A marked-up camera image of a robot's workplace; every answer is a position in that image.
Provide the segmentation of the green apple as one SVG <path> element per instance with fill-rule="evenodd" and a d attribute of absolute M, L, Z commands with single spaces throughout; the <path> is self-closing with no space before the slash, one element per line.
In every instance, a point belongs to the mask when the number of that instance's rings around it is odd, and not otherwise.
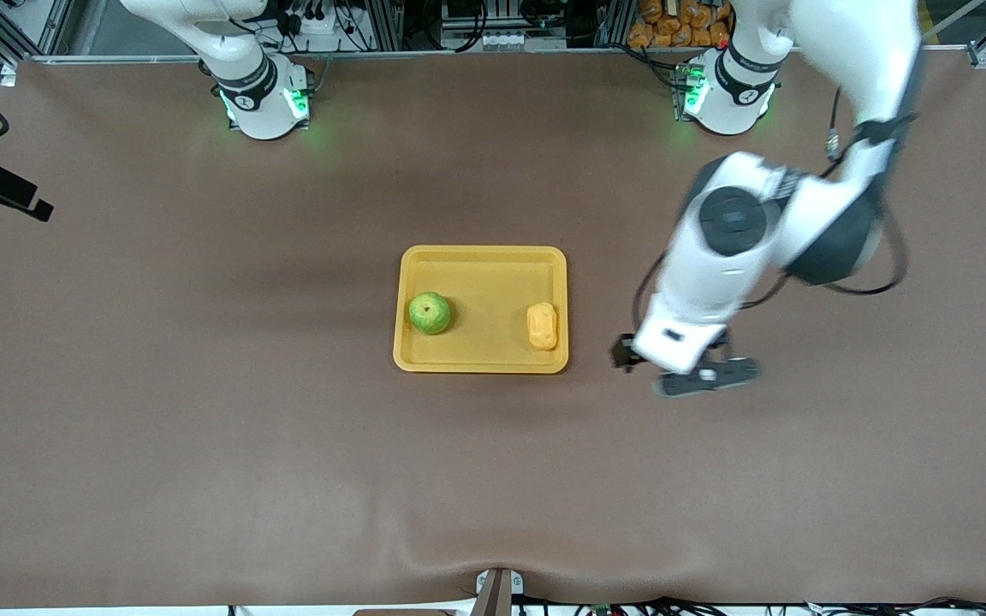
<path fill-rule="evenodd" d="M 453 322 L 450 303 L 440 293 L 420 293 L 407 305 L 408 321 L 422 335 L 438 335 Z"/>

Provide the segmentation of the orange packaged snacks pile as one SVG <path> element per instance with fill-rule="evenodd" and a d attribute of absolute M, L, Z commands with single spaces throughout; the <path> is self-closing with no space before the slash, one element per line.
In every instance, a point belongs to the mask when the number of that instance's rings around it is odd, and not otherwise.
<path fill-rule="evenodd" d="M 638 0 L 626 45 L 724 48 L 734 27 L 735 14 L 729 0 Z"/>

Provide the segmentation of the yellow plastic tray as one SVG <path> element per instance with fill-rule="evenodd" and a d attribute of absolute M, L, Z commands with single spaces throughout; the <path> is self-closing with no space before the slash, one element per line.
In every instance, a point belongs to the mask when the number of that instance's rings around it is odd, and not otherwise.
<path fill-rule="evenodd" d="M 408 304 L 427 292 L 450 307 L 435 335 L 408 318 Z M 528 335 L 528 309 L 539 303 L 553 307 L 552 348 Z M 392 353 L 408 373 L 560 373 L 570 358 L 567 259 L 553 246 L 412 246 L 401 258 Z"/>

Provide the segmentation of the aluminium table edge rail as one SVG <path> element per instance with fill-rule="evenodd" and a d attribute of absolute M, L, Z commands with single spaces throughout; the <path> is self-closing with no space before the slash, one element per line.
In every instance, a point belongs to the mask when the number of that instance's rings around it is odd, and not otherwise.
<path fill-rule="evenodd" d="M 979 51 L 970 45 L 927 45 L 924 50 L 932 54 L 936 51 L 962 51 L 966 61 L 972 66 L 986 67 L 986 60 L 981 59 Z M 583 56 L 583 55 L 611 55 L 619 54 L 615 48 L 541 48 L 541 50 L 529 51 L 466 51 L 453 52 L 445 50 L 409 50 L 409 51 L 310 51 L 295 52 L 290 57 L 293 59 L 336 59 L 336 60 L 403 60 L 422 57 L 448 57 L 448 58 L 473 58 L 473 57 L 513 57 L 513 56 Z M 199 61 L 199 56 L 195 52 L 181 52 L 181 54 L 144 54 L 144 55 L 36 55 L 24 58 L 23 62 L 34 62 L 39 65 L 168 65 L 168 63 L 191 63 L 194 65 Z"/>

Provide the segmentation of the brown table mat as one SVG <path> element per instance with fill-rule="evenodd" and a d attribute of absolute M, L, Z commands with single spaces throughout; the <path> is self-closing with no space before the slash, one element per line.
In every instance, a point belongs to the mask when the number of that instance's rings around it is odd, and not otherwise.
<path fill-rule="evenodd" d="M 664 400 L 614 370 L 709 160 L 817 172 L 801 59 L 739 138 L 622 55 L 336 60 L 312 127 L 224 127 L 194 65 L 27 65 L 0 164 L 0 608 L 445 601 L 491 566 L 553 601 L 986 601 L 986 71 L 928 55 L 888 203 L 899 288 L 787 285 L 763 366 Z M 395 365 L 418 245 L 553 246 L 553 375 Z"/>

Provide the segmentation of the white power strip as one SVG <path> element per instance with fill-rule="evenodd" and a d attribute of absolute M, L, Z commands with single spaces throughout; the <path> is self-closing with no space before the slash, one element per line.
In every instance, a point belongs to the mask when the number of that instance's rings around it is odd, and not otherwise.
<path fill-rule="evenodd" d="M 346 34 L 334 0 L 277 0 L 277 26 L 287 38 L 337 39 Z"/>

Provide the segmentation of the yellow potato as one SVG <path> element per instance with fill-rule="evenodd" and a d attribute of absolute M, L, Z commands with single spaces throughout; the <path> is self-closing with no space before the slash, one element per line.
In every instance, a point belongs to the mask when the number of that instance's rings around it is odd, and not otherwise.
<path fill-rule="evenodd" d="M 539 351 L 551 351 L 558 347 L 558 311 L 551 303 L 528 305 L 526 333 L 529 344 Z"/>

